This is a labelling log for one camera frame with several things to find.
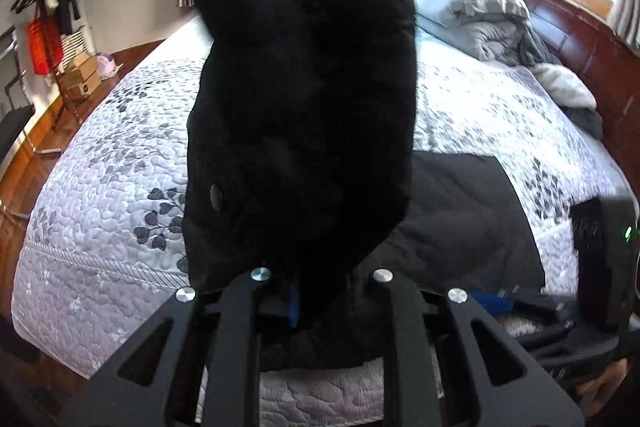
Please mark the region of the cardboard boxes stack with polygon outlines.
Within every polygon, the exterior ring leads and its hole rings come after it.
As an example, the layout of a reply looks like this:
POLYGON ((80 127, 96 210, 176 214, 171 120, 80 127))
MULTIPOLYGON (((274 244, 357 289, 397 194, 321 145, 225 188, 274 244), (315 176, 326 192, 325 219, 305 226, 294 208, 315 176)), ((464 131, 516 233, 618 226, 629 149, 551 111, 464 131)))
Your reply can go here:
POLYGON ((74 102, 87 100, 102 82, 98 75, 98 59, 86 52, 77 54, 68 62, 61 82, 74 102))

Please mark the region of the wooden headboard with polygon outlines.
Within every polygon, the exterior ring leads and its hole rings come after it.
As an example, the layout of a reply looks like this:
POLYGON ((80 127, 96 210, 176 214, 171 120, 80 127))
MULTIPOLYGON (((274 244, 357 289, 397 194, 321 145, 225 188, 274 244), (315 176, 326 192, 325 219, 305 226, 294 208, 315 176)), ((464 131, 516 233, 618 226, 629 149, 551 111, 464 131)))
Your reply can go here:
POLYGON ((605 22, 565 0, 524 0, 533 28, 597 100, 603 144, 639 191, 639 57, 605 22))

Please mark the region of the white cloth by headboard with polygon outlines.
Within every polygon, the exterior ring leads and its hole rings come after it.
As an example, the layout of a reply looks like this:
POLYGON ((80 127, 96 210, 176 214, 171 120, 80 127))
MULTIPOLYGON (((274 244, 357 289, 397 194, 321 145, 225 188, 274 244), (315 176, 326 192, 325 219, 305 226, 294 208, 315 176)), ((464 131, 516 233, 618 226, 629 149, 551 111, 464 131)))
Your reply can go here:
POLYGON ((529 67, 550 98, 561 107, 596 110, 597 101, 585 83, 563 65, 537 64, 529 67))

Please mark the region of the grey folded duvet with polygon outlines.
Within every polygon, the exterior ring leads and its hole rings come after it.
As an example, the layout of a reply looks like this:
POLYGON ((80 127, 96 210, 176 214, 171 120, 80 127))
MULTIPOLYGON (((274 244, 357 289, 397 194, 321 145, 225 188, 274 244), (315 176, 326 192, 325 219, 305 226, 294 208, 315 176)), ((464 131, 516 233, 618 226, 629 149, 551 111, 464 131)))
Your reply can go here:
POLYGON ((558 65, 524 0, 414 0, 416 26, 481 62, 558 65))

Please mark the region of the black pants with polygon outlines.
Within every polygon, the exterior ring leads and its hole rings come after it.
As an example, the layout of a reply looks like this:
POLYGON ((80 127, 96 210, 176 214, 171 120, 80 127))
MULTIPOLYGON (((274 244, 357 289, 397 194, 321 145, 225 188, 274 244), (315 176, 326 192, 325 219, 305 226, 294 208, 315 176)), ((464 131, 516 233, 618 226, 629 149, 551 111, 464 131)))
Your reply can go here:
POLYGON ((285 279, 274 367, 343 365, 352 272, 404 219, 413 0, 193 0, 213 44, 188 118, 191 284, 285 279))

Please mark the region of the pink small object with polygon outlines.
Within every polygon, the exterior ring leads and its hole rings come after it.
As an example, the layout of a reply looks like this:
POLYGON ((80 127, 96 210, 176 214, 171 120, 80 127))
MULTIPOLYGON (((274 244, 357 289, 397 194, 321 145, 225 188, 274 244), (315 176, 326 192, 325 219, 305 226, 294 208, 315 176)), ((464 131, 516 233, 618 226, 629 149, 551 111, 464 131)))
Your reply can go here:
POLYGON ((122 64, 117 64, 115 57, 106 53, 96 54, 96 73, 101 80, 113 78, 122 68, 122 64))

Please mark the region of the dark grey folded garment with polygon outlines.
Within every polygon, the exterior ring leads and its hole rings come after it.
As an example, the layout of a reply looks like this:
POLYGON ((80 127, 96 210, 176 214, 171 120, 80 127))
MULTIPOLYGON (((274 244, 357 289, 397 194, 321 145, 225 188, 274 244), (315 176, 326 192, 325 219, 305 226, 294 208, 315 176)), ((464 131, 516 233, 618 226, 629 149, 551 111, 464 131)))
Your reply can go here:
POLYGON ((378 268, 433 291, 539 291, 544 268, 518 194, 497 158, 412 154, 408 211, 358 267, 378 268))

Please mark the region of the black metal frame chair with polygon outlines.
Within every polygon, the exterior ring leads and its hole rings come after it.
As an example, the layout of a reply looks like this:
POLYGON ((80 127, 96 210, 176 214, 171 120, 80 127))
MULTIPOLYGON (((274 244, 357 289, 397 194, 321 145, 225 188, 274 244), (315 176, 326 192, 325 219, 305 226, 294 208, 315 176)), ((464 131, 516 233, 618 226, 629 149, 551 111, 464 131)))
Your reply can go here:
POLYGON ((16 28, 11 26, 1 34, 1 160, 8 157, 20 138, 35 155, 52 156, 63 152, 62 148, 37 148, 29 138, 26 126, 35 116, 36 108, 26 91, 25 76, 16 28))

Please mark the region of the white grey leaf quilt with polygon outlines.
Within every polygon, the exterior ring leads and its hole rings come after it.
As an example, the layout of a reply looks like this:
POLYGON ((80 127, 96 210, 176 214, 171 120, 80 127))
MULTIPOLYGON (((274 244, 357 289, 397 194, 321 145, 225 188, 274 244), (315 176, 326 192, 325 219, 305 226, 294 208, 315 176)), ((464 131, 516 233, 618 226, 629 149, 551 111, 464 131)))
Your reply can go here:
MULTIPOLYGON (((188 279, 180 268, 186 120, 212 39, 199 18, 107 95, 70 141, 30 215, 14 277, 17 334, 90 377, 188 279)), ((550 294, 577 289, 575 202, 627 195, 605 147, 528 69, 483 63, 416 35, 414 145, 500 161, 526 213, 550 294)))

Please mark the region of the wooden coat rack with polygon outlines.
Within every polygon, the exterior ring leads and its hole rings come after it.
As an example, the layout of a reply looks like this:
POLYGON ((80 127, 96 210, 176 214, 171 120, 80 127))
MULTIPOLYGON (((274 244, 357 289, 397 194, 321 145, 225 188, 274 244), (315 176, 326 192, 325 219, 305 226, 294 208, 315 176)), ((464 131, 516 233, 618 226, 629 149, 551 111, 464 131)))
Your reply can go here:
POLYGON ((54 125, 58 124, 64 110, 72 114, 77 124, 81 124, 82 118, 70 91, 64 86, 61 72, 63 38, 73 32, 72 20, 80 20, 77 0, 15 0, 11 11, 20 14, 32 5, 35 7, 34 18, 26 26, 32 66, 37 75, 49 76, 54 81, 62 98, 62 107, 54 125))

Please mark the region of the red hanging bag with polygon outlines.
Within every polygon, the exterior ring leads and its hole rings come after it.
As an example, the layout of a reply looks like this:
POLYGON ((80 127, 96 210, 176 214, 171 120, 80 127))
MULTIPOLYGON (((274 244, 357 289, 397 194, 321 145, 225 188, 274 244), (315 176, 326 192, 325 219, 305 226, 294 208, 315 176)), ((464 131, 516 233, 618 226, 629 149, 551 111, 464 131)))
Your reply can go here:
POLYGON ((27 43, 32 68, 36 75, 50 74, 63 58, 58 25, 50 16, 37 16, 26 26, 27 43))

